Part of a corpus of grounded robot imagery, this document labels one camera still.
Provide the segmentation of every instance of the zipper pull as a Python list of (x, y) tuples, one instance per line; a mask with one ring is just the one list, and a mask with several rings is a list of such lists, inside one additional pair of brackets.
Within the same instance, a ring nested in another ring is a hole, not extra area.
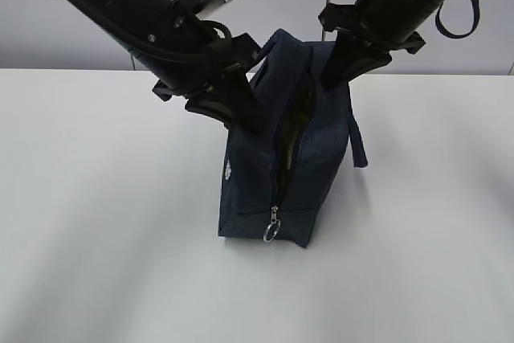
[(282, 222), (280, 221), (279, 218), (277, 218), (278, 213), (279, 213), (279, 207), (277, 205), (273, 206), (271, 208), (270, 225), (267, 226), (266, 231), (264, 232), (263, 240), (265, 243), (272, 242), (280, 231), (280, 225), (282, 224)]

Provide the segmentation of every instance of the navy blue bag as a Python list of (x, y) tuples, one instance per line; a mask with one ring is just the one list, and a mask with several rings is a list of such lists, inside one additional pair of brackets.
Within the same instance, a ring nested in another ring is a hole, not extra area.
[(230, 129), (218, 235), (306, 247), (349, 139), (354, 165), (368, 165), (348, 84), (325, 90), (320, 83), (332, 49), (284, 30), (264, 46), (251, 87), (267, 125), (259, 135)]

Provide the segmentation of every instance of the screw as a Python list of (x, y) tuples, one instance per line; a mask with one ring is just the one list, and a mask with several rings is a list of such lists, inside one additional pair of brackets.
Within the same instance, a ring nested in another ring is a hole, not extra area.
[(173, 27), (179, 28), (184, 23), (184, 18), (182, 16), (179, 16), (177, 20), (175, 20), (175, 23)]

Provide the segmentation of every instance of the bag strap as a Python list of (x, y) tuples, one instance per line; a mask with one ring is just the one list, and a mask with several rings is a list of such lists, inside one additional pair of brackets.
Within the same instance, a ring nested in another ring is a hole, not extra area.
[(353, 153), (353, 166), (356, 168), (365, 168), (368, 166), (368, 158), (366, 156), (366, 151), (364, 149), (364, 143), (362, 142), (361, 130), (359, 129), (359, 125), (355, 120), (355, 116), (353, 115), (352, 108), (352, 99), (350, 96), (350, 86), (346, 84), (343, 86), (345, 89), (345, 93), (348, 101), (348, 110), (349, 110), (349, 136), (350, 143), (352, 146)]

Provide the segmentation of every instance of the zipper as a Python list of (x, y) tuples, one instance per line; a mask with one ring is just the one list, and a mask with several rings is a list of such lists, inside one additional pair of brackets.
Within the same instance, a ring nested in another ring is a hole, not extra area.
[(311, 48), (301, 76), (303, 84), (292, 93), (275, 132), (275, 162), (271, 172), (271, 221), (264, 231), (265, 243), (273, 241), (280, 231), (280, 205), (295, 175), (302, 136), (316, 111), (316, 84), (308, 71), (312, 54)]

